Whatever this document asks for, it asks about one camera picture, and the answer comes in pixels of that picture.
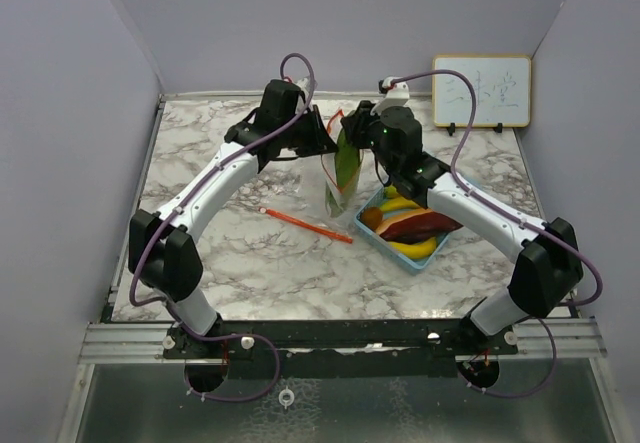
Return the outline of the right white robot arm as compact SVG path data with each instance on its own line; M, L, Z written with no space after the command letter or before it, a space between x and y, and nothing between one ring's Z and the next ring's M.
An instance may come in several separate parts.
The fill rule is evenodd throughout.
M572 225L518 212L425 152L422 126L411 109L392 106L377 113L372 102L362 101L341 124L347 142L371 151L401 196L453 219L513 263L509 285L465 315L459 341L467 352L483 353L507 326L546 317L582 280Z

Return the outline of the red orange papaya slice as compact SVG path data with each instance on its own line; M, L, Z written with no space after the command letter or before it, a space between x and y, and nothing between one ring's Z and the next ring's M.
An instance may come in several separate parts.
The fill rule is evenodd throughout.
M451 233L462 227L454 219L431 209L416 209L386 218L376 229L376 234L385 241L393 242L393 237L406 232L436 229Z

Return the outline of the clear orange zip bag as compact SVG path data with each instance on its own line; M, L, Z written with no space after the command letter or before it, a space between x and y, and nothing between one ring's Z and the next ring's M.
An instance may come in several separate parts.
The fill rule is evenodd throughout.
M344 156L349 157L351 154L353 154L354 157L348 159L347 163L337 163L336 157L333 154L320 157L322 174L325 178L325 194L328 195L325 199L325 207L329 216L340 216L346 210L347 203L357 189L363 158L362 152L360 150L348 151L346 148L343 148L338 152L338 157L343 159ZM259 212L263 215L268 215L280 221L325 236L331 240L346 244L353 243L352 237L331 230L326 225L314 225L266 207L260 207Z

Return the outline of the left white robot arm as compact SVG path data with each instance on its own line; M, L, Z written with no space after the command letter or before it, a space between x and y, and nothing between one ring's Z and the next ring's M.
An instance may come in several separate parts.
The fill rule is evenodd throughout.
M189 328L186 345L206 358L220 348L221 319L200 288L204 267L196 244L213 217L244 184L290 150L306 158L334 153L312 98L311 77L271 80L258 107L231 126L212 160L177 196L154 212L137 210L129 223L128 269L134 284Z

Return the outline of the green leaf vegetable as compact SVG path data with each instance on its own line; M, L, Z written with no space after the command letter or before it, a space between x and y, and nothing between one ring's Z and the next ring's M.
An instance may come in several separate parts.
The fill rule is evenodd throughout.
M324 159L325 207L331 218L338 218L348 208L357 190L362 163L361 151L346 142L344 130L338 134L339 150Z

